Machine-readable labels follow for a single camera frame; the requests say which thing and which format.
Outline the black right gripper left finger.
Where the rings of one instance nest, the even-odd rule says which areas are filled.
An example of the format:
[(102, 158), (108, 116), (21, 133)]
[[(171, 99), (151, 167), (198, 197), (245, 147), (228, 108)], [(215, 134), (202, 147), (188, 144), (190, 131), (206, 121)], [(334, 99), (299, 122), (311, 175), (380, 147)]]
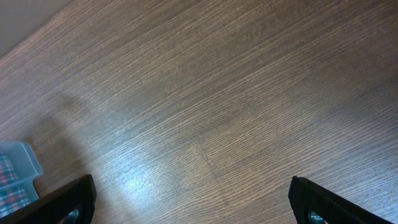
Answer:
[(1, 218), (2, 224), (90, 224), (96, 202), (92, 175), (85, 174), (31, 204)]

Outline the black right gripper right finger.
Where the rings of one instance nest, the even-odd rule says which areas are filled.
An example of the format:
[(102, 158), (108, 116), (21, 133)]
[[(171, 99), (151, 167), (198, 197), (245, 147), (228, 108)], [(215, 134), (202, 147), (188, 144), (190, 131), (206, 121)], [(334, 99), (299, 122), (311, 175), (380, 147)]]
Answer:
[(292, 178), (288, 198), (298, 223), (392, 224), (304, 177)]

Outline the red navy plaid cloth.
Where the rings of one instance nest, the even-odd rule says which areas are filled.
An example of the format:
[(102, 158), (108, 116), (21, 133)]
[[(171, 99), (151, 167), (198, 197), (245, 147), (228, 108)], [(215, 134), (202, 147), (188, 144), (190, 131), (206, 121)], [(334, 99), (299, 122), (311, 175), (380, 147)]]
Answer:
[(1, 218), (31, 203), (24, 188), (12, 185), (18, 180), (10, 158), (1, 150)]

